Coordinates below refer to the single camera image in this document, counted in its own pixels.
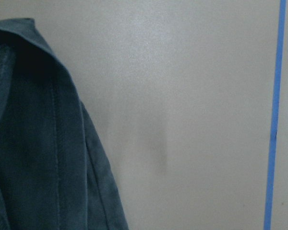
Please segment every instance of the jacket sleeve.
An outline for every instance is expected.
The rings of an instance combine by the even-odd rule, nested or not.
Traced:
[[[86,144],[88,229],[128,230],[110,163],[82,102],[81,107]]]

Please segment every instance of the blue tape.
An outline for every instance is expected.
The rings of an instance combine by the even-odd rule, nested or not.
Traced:
[[[270,130],[270,146],[269,146],[269,159],[268,159],[268,177],[267,177],[265,212],[264,212],[264,230],[271,229],[273,187],[274,187],[274,168],[275,168],[275,155],[276,155],[276,135],[277,135],[277,124],[278,124],[280,80],[281,80],[281,71],[282,71],[285,13],[286,13],[286,0],[280,0],[276,63],[275,63],[275,78],[274,78],[274,89],[273,89],[272,119],[271,119],[271,130]]]

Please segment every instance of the white surface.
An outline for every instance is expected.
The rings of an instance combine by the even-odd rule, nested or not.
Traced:
[[[0,19],[35,18],[70,71],[130,230],[263,228],[278,10],[277,0],[0,0]],[[287,31],[274,230],[288,229],[286,43]]]

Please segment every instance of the dark gray jacket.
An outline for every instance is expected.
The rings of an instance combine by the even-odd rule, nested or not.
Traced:
[[[0,20],[0,230],[127,229],[69,72],[34,19]]]

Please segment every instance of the jacket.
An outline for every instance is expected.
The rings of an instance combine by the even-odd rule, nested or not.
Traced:
[[[0,230],[127,230],[68,70],[33,18],[0,20]]]

